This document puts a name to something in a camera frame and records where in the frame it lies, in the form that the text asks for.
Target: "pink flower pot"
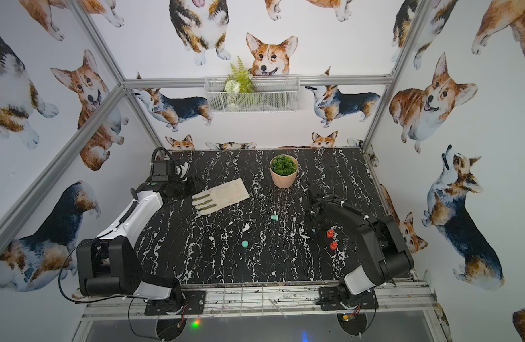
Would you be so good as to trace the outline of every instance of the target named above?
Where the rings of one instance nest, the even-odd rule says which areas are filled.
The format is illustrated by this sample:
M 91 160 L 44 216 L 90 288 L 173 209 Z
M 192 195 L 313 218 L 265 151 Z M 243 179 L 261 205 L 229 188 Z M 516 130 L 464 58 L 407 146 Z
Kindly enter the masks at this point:
M 278 188 L 286 189 L 293 185 L 296 179 L 296 175 L 299 173 L 299 161 L 297 161 L 294 157 L 288 155 L 288 154 L 280 154 L 280 155 L 286 155 L 293 160 L 295 165 L 297 166 L 297 169 L 294 173 L 288 175 L 288 176 L 280 176 L 279 174 L 272 171 L 272 161 L 274 158 L 278 155 L 276 155 L 274 158 L 270 160 L 270 174 L 272 175 L 272 180 L 274 181 L 274 184 Z

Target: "white wire basket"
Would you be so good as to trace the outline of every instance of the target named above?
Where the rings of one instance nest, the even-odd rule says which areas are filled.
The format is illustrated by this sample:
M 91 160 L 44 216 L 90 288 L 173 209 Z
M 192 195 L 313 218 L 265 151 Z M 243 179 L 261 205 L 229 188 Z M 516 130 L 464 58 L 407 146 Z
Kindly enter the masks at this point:
M 228 76 L 205 78 L 212 113 L 295 112 L 299 109 L 299 76 L 253 77 L 255 92 L 224 92 Z

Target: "black mounting plate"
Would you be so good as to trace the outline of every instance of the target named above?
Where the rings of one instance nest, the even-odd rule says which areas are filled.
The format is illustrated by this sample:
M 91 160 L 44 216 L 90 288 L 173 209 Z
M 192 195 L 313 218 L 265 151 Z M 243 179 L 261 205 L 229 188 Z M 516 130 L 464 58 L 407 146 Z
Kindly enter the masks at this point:
M 322 311 L 332 311 L 332 310 L 344 310 L 349 311 L 350 309 L 345 309 L 344 306 L 340 304 L 341 299 L 339 296 L 339 290 L 335 286 L 320 287 L 320 300 Z M 371 289 L 369 292 L 364 291 L 362 294 L 358 295 L 355 300 L 350 303 L 344 303 L 348 305 L 352 310 L 358 305 L 362 305 L 362 309 L 378 309 L 379 302 L 376 300 L 375 290 Z
M 205 291 L 183 291 L 185 300 L 189 302 L 185 315 L 200 315 L 204 311 Z M 180 315 L 182 306 L 173 300 L 150 300 L 145 308 L 145 316 Z

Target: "potted plant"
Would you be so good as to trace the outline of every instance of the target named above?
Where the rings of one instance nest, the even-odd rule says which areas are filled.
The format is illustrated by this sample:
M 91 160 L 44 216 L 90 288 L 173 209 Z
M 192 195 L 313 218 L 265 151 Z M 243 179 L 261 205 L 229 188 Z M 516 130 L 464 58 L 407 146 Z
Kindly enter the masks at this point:
M 292 156 L 280 154 L 270 161 L 270 174 L 278 188 L 286 189 L 293 185 L 299 173 L 299 162 Z

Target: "black marble table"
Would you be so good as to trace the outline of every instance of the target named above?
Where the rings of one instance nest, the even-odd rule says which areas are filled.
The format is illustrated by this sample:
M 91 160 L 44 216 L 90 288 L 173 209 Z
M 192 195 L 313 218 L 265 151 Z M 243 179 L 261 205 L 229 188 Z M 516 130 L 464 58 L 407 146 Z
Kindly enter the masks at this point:
M 300 164 L 289 189 L 277 188 L 270 176 L 270 160 L 278 154 L 293 155 Z M 365 212 L 384 215 L 358 148 L 193 151 L 174 157 L 190 162 L 192 174 L 206 188 L 241 177 L 251 195 L 206 216 L 197 215 L 189 198 L 163 207 L 150 219 L 136 244 L 143 269 L 175 276 L 181 284 L 324 281 L 354 270 L 359 265 L 357 245 L 342 227 L 332 226 L 335 251 L 325 232 L 314 236 L 305 228 L 306 181 Z M 270 219 L 274 214 L 279 221 Z M 247 248 L 243 240 L 249 242 Z

